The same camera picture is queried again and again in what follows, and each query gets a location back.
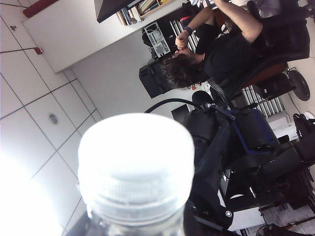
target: black speaker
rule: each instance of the black speaker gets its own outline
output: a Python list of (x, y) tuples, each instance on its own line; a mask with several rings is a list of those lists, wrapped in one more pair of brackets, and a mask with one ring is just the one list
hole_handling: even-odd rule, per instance
[(253, 87), (255, 92), (264, 99), (279, 97), (296, 88), (288, 79), (287, 75), (283, 73), (279, 73), (267, 80), (258, 82)]
[(161, 61), (156, 60), (139, 69), (139, 79), (150, 98), (166, 93), (172, 88), (167, 84), (161, 72)]

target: black t-shirt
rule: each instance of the black t-shirt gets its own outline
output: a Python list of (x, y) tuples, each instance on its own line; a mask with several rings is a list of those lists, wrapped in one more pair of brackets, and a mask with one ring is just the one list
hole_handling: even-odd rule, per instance
[(202, 70), (209, 79), (218, 84), (237, 80), (254, 65), (258, 59), (256, 50), (241, 33), (218, 35), (218, 27), (204, 24), (200, 28), (196, 53), (205, 53)]

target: white wall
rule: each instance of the white wall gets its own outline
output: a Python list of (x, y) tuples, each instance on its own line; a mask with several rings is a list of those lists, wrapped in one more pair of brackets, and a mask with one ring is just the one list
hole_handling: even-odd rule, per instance
[[(148, 46), (142, 43), (141, 32), (136, 32), (76, 63), (72, 69), (104, 118), (143, 112), (166, 98), (191, 100), (192, 90), (178, 89), (150, 98), (138, 75), (139, 68), (150, 58)], [(181, 105), (166, 104), (155, 113), (172, 117), (170, 111)]]
[(94, 0), (59, 0), (26, 20), (24, 25), (45, 52), (52, 69), (59, 72), (180, 8), (183, 2), (186, 0), (171, 0), (146, 16), (143, 22), (123, 26), (115, 14), (99, 24)]

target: book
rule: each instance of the book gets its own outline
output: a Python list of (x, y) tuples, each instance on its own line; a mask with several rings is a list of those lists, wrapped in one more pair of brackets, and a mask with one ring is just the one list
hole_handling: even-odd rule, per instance
[(203, 0), (190, 0), (191, 4), (194, 6), (194, 5), (197, 5), (198, 7), (200, 6), (200, 4), (203, 3)]
[(151, 7), (149, 7), (147, 10), (145, 10), (144, 12), (142, 12), (142, 15), (148, 13), (149, 11), (153, 10), (154, 8), (158, 7), (158, 3), (152, 5)]
[(132, 11), (134, 17), (136, 18), (136, 20), (137, 20), (138, 22), (142, 21), (142, 19), (141, 19), (141, 17), (140, 17), (140, 13), (139, 13), (139, 11), (138, 11), (138, 8), (137, 8), (136, 6), (134, 6), (133, 8), (131, 8), (131, 11)]
[(133, 14), (133, 12), (132, 12), (131, 9), (128, 10), (128, 14), (129, 14), (129, 16), (131, 17), (132, 23), (133, 23), (133, 24), (136, 24), (138, 21), (137, 21), (137, 19), (135, 18), (135, 16), (134, 16), (134, 14)]
[(125, 15), (124, 11), (121, 9), (120, 10), (120, 13), (122, 14), (123, 16), (123, 19), (125, 20), (126, 24), (129, 25), (129, 22), (128, 22), (128, 19), (127, 19), (127, 16)]
[(118, 11), (116, 14), (117, 14), (117, 17), (118, 17), (119, 21), (122, 23), (122, 25), (126, 26), (127, 23), (126, 23), (126, 21), (124, 20), (124, 17), (123, 17), (123, 15), (122, 15), (122, 13), (121, 13), (120, 11)]
[(131, 17), (129, 16), (128, 11), (127, 11), (127, 9), (126, 9), (125, 7), (122, 8), (122, 13), (123, 13), (123, 15), (124, 15), (124, 18), (125, 18), (126, 21), (127, 21), (127, 24), (128, 24), (128, 25), (132, 25)]
[(129, 8), (129, 7), (132, 7), (133, 5), (136, 5), (138, 2), (141, 2), (142, 0), (134, 0), (132, 3), (129, 3), (128, 5), (127, 5), (127, 7)]
[(140, 13), (142, 14), (144, 11), (149, 9), (149, 7), (155, 2), (157, 2), (157, 0), (146, 0), (146, 3), (140, 8)]
[(138, 9), (140, 9), (140, 8), (143, 6), (143, 4), (146, 3), (146, 1), (147, 1), (147, 0), (144, 0), (144, 1), (140, 2), (139, 5), (138, 5)]

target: bookshelf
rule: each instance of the bookshelf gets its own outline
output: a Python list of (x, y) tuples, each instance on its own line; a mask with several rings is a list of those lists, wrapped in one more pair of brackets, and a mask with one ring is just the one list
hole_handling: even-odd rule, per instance
[(157, 11), (172, 0), (135, 0), (116, 13), (124, 26), (142, 22), (146, 16)]

